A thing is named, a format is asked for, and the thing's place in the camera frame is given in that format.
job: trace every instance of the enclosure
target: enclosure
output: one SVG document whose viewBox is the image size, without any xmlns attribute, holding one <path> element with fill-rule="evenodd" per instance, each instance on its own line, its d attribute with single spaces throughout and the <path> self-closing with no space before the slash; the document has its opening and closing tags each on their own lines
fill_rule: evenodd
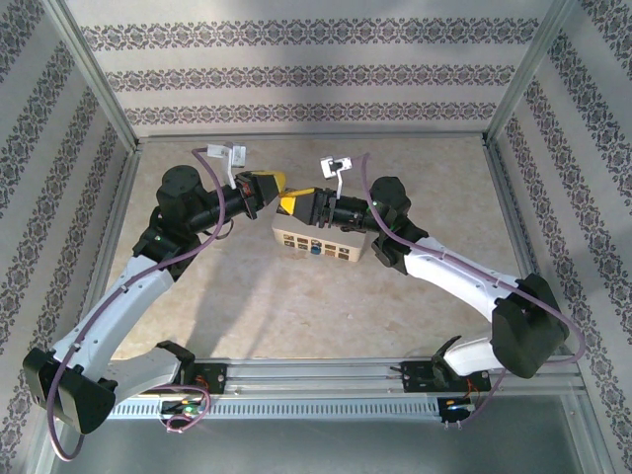
<svg viewBox="0 0 632 474">
<path fill-rule="evenodd" d="M 0 12 L 3 472 L 207 472 L 221 453 L 231 460 L 212 462 L 227 472 L 632 471 L 629 0 L 3 0 Z M 54 462 L 25 354 L 116 280 L 163 173 L 226 141 L 246 145 L 247 170 L 280 169 L 289 186 L 331 187 L 320 158 L 370 152 L 369 178 L 399 177 L 411 219 L 444 245 L 544 276 L 586 355 L 509 378 L 463 432 L 298 417 L 205 421 L 174 438 L 121 409 L 77 461 Z M 356 169 L 345 176 L 360 188 Z M 368 248 L 357 263 L 283 248 L 273 207 L 237 218 L 116 357 L 170 339 L 236 370 L 321 364 L 327 378 L 487 326 Z M 237 378 L 229 402 L 247 405 L 237 391 L 263 388 Z M 142 454 L 120 455 L 142 436 Z"/>
</svg>

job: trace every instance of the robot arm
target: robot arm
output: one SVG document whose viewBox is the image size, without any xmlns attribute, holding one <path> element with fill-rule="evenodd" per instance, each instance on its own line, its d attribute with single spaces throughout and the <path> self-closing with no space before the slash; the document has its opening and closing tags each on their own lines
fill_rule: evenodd
<svg viewBox="0 0 632 474">
<path fill-rule="evenodd" d="M 283 190 L 284 181 L 284 174 L 278 172 L 238 174 L 230 185 L 221 189 L 225 200 L 224 222 L 241 213 L 255 219 L 257 212 Z M 195 256 L 151 272 L 129 287 L 124 284 L 131 277 L 198 247 L 198 233 L 219 220 L 217 191 L 207 192 L 198 171 L 191 166 L 167 171 L 156 196 L 158 206 L 151 214 L 149 226 L 134 246 L 133 257 L 117 282 L 50 351 L 33 349 L 23 362 L 31 393 L 45 407 L 60 362 L 69 351 L 77 349 L 61 377 L 54 415 L 83 435 L 95 430 L 122 400 L 162 384 L 188 384 L 193 378 L 195 356 L 169 341 L 158 344 L 145 355 L 111 362 L 120 342 L 140 316 L 178 280 Z M 74 343 L 77 334 L 121 288 L 122 293 L 103 310 L 77 348 Z"/>
<path fill-rule="evenodd" d="M 328 159 L 330 176 L 339 175 L 344 160 Z M 280 205 L 290 215 L 308 225 L 337 226 L 343 231 L 377 233 L 372 249 L 379 261 L 403 275 L 424 279 L 463 300 L 489 322 L 484 334 L 452 338 L 434 357 L 436 383 L 473 372 L 506 368 L 530 378 L 569 336 L 568 327 L 516 293 L 498 286 L 500 281 L 519 288 L 555 309 L 559 309 L 548 283 L 540 276 L 525 279 L 499 274 L 471 262 L 441 245 L 408 218 L 411 202 L 399 179 L 382 177 L 370 189 L 373 205 L 398 237 L 436 252 L 423 252 L 389 238 L 377 224 L 364 199 L 345 197 L 340 189 L 313 188 L 285 194 Z M 476 269 L 497 278 L 496 284 L 478 278 L 454 263 L 457 257 Z"/>
</svg>

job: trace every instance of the small white box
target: small white box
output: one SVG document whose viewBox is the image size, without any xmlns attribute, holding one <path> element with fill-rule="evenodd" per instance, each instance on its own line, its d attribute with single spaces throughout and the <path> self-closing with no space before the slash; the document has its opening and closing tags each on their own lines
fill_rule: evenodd
<svg viewBox="0 0 632 474">
<path fill-rule="evenodd" d="M 345 189 L 345 195 L 361 196 L 359 192 L 348 189 Z M 325 225 L 321 229 L 316 225 L 304 224 L 279 210 L 273 219 L 273 232 L 276 241 L 285 247 L 348 262 L 359 260 L 366 241 L 366 234 L 343 232 L 336 226 L 329 228 Z"/>
</svg>

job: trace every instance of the patterned wallpaper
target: patterned wallpaper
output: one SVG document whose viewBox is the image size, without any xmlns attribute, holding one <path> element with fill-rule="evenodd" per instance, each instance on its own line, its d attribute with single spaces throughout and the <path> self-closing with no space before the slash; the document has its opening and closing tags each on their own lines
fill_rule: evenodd
<svg viewBox="0 0 632 474">
<path fill-rule="evenodd" d="M 533 259 L 587 338 L 616 472 L 632 472 L 631 33 L 624 1 L 578 2 L 499 140 Z"/>
<path fill-rule="evenodd" d="M 77 321 L 127 153 L 38 0 L 0 2 L 0 473 L 41 410 L 21 371 Z"/>
<path fill-rule="evenodd" d="M 313 3 L 68 1 L 147 136 L 482 131 L 550 0 Z"/>
</svg>

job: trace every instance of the white connector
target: white connector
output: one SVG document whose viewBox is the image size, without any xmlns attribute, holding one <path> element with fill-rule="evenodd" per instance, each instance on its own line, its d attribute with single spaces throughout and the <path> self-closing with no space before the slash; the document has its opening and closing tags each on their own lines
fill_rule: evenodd
<svg viewBox="0 0 632 474">
<path fill-rule="evenodd" d="M 343 192 L 343 177 L 341 173 L 343 171 L 350 170 L 354 164 L 350 157 L 334 159 L 333 156 L 321 158 L 320 167 L 323 170 L 323 176 L 326 180 L 331 180 L 334 177 L 338 177 L 338 189 L 336 191 L 336 198 L 340 199 Z"/>
<path fill-rule="evenodd" d="M 221 176 L 224 184 L 229 185 L 233 190 L 237 188 L 233 177 L 233 168 L 243 168 L 246 166 L 246 146 L 235 143 L 225 143 L 223 145 L 207 145 L 206 155 L 208 158 L 218 158 L 222 161 Z"/>
</svg>

